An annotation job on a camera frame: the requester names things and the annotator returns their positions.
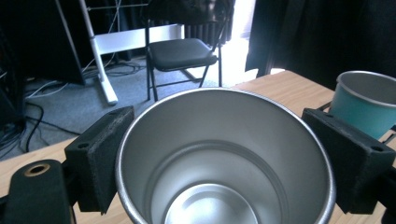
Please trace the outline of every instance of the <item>black curtain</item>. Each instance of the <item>black curtain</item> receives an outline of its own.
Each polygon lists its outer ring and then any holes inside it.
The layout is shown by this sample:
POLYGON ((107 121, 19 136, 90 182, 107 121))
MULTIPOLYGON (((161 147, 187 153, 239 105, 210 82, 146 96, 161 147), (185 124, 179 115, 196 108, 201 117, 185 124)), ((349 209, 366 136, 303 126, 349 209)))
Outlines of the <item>black curtain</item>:
POLYGON ((257 0, 246 70, 274 67, 330 89, 347 70, 396 77, 396 1, 257 0))

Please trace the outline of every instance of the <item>black folding chair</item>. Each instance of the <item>black folding chair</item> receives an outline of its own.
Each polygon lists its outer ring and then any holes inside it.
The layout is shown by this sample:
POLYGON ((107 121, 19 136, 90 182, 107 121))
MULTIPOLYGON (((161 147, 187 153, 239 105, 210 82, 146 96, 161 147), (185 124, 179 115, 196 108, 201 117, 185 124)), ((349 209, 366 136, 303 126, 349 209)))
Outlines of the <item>black folding chair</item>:
POLYGON ((148 99, 153 89, 154 100, 158 100, 157 87, 200 80, 202 87, 210 65, 219 62, 219 86, 221 80, 221 34, 227 21, 233 15, 233 0, 152 0, 148 3, 146 25, 146 53, 148 99), (214 27, 214 44, 208 46, 198 38, 172 39, 150 42, 150 27, 169 22, 183 25, 205 25, 214 27), (200 78, 174 81, 156 85, 154 69, 162 72, 205 67, 200 78))

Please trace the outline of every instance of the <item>chair seat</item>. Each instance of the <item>chair seat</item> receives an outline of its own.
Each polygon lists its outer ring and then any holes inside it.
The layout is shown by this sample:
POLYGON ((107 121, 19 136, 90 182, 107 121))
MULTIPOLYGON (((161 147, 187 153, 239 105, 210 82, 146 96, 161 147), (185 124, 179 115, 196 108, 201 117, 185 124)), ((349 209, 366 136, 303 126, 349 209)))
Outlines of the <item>chair seat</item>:
POLYGON ((207 66, 218 60, 211 48, 196 38, 150 43, 149 53, 153 66, 160 71, 207 66))

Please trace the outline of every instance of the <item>cup rim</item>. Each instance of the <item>cup rim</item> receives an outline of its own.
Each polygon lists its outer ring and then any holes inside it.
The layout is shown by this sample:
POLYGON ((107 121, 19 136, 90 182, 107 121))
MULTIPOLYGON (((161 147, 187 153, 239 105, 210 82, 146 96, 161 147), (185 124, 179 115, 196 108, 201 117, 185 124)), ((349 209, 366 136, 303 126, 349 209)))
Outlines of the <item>cup rim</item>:
POLYGON ((393 82, 395 82, 395 83, 396 83, 396 78, 390 77, 390 76, 386 76, 386 75, 383 75, 383 74, 379 74, 379 73, 375 73, 375 72, 359 71, 359 70, 343 72, 343 73, 341 73, 341 74, 338 76, 338 78, 337 78, 337 83, 338 83, 339 85, 341 85, 341 87, 343 87, 343 89, 346 90, 347 92, 349 92, 350 94, 352 94, 352 95, 354 95, 354 96, 356 96, 356 97, 358 97, 358 98, 360 98, 360 99, 362 99, 362 100, 364 100, 364 101, 367 101, 367 102, 370 102, 370 103, 372 103, 372 104, 375 104, 375 105, 382 105, 382 106, 386 106, 386 107, 396 108, 396 104, 389 104, 389 103, 385 103, 385 102, 380 102, 380 101, 371 99, 371 98, 369 98, 369 97, 366 97, 366 96, 364 96, 364 95, 362 95, 362 94, 360 94, 360 93, 358 93, 358 92, 353 91, 352 89, 350 89, 350 88, 341 80, 342 77, 347 76, 347 75, 350 75, 350 74, 352 74, 352 75, 353 75, 353 74, 372 75, 372 76, 377 76, 377 77, 382 77, 382 78, 389 79, 389 80, 391 80, 391 81, 393 81, 393 82))

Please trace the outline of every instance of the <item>gray carpet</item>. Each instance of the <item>gray carpet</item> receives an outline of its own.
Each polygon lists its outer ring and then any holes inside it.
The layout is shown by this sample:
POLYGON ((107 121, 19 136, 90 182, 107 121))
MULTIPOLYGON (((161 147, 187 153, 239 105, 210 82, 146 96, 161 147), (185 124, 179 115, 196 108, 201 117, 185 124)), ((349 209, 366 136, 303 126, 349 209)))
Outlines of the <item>gray carpet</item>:
MULTIPOLYGON (((134 63, 142 66, 145 65, 144 59, 134 59, 134 63)), ((205 79, 205 87, 218 86, 217 67, 212 68, 205 79)), ((146 108, 154 103, 153 97, 147 100, 146 91, 146 69, 134 73, 134 70, 129 66, 122 66, 116 69, 111 69, 108 73, 123 73, 118 77, 109 76, 110 83, 116 92, 119 102, 116 105, 109 105, 102 92, 100 83, 97 77, 90 77, 86 79, 85 86, 68 84, 61 91, 55 92, 48 96, 40 96, 56 91, 56 89, 40 92, 39 97, 28 99, 26 105, 26 116, 32 119, 26 121, 27 128, 21 136, 20 141, 14 145, 13 148, 3 149, 0 151, 0 161, 21 155, 26 151, 26 143, 32 132, 36 121, 39 119, 41 111, 37 105, 43 108, 44 114, 42 120, 62 127, 68 131, 75 133, 83 133, 91 125, 93 125, 105 113, 128 105, 133 105, 135 114, 138 116, 146 108)), ((227 76, 235 75, 234 73, 224 74, 224 87, 230 87, 235 84, 234 79, 227 78, 227 76)), ((157 82, 163 83, 170 80, 187 79, 188 77, 181 72, 174 72, 172 74, 163 74, 157 72, 157 82)), ((43 84, 49 82, 48 80, 35 81, 28 85, 27 90, 34 90, 41 87, 43 84)), ((198 88, 199 83, 187 82, 158 89, 159 97, 169 96, 176 92, 191 90, 198 88)), ((29 150, 37 150, 42 147, 59 143, 63 140, 76 137, 76 135, 62 131, 46 123, 41 122, 35 130, 29 141, 29 150)))

